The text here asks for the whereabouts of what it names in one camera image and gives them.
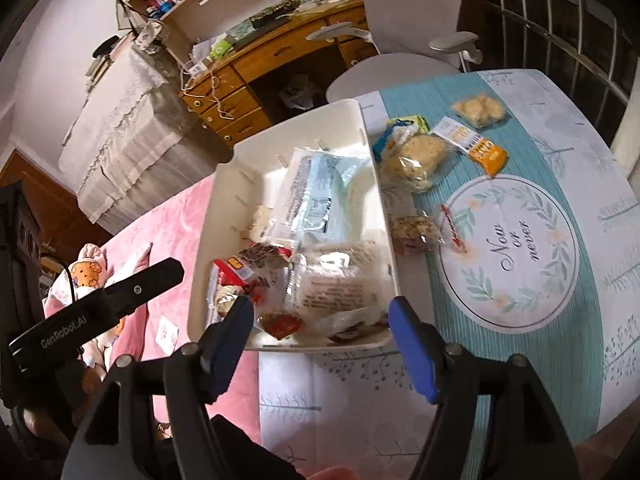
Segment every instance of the desk drawer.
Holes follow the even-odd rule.
[[[245,81],[253,81],[275,68],[305,54],[328,46],[326,41],[307,41],[306,37],[324,25],[316,20],[283,34],[257,47],[234,63],[234,68]]]
[[[222,137],[225,144],[229,147],[236,142],[240,142],[247,137],[251,137],[258,132],[266,130],[272,125],[271,121],[265,115],[261,108],[249,112],[247,115],[233,121],[229,126],[225,126],[218,130],[218,135]]]
[[[353,23],[353,28],[362,28],[364,30],[369,30],[369,25],[367,25],[367,17],[364,14],[364,6],[362,7],[354,7],[353,9],[343,10],[342,12],[336,12],[332,14],[328,18],[329,24],[333,25],[334,23],[341,22],[351,22]],[[353,36],[338,36],[338,41],[349,41],[352,40]]]
[[[244,86],[242,79],[238,77],[238,74],[230,66],[225,66],[216,72],[214,81],[216,82],[216,97],[223,99],[231,92],[238,90]],[[187,95],[182,96],[182,100],[187,103],[187,106],[191,108],[197,114],[203,113],[208,108],[214,105],[214,102],[209,99],[211,96],[211,78],[207,77],[203,82],[196,86],[193,90],[188,91],[192,96],[204,96],[204,97],[190,97]]]
[[[251,92],[249,92],[246,87],[233,92],[220,101],[220,109],[223,112],[233,115],[234,120],[239,119],[249,112],[253,112],[259,107],[258,101],[254,99],[254,96],[251,95]],[[207,126],[216,131],[232,123],[231,120],[220,117],[218,107],[215,104],[202,114],[202,120],[205,121]]]
[[[367,43],[360,38],[341,43],[340,52],[348,68],[361,62],[363,59],[367,59],[367,57],[376,56],[378,54],[378,51],[373,44]]]

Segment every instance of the teddy bear print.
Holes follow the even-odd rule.
[[[74,286],[91,286],[98,288],[98,276],[102,267],[96,262],[77,262],[71,267],[71,278]]]

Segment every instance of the pink blanket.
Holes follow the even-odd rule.
[[[161,316],[178,327],[180,347],[188,341],[187,317],[191,295],[191,279],[198,242],[214,176],[211,175],[169,199],[119,232],[103,247],[109,267],[119,267],[132,250],[146,242],[153,243],[149,265],[171,256],[184,267],[182,283],[148,303],[148,321],[142,359],[164,357],[155,342]],[[118,352],[127,353],[126,345]],[[167,422],[164,397],[154,397],[156,418]],[[260,443],[260,407],[258,405],[258,354],[242,354],[229,390],[213,406],[209,415],[220,413],[241,428],[254,442]]]

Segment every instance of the floral wreath print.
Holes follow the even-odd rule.
[[[546,280],[539,291],[523,287],[519,288],[514,296],[494,291],[491,280],[484,275],[482,267],[462,269],[467,284],[466,290],[471,293],[472,299],[492,301],[502,313],[506,314],[514,309],[533,311],[543,295],[549,296],[565,290],[568,280],[571,279],[568,269],[573,262],[569,255],[569,245],[564,240],[562,232],[558,230],[558,214],[554,211],[555,207],[552,203],[529,186],[493,186],[483,193],[473,194],[472,197],[467,207],[453,211],[453,221],[462,239],[474,234],[476,218],[473,211],[480,209],[487,202],[501,205],[508,197],[513,197],[520,201],[521,209],[535,213],[543,220],[553,247],[551,260],[540,270],[540,275],[546,276]]]

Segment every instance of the orange snack wrapper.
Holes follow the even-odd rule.
[[[504,167],[509,158],[506,150],[450,117],[443,117],[430,134],[453,144],[472,161],[480,164],[490,178]]]

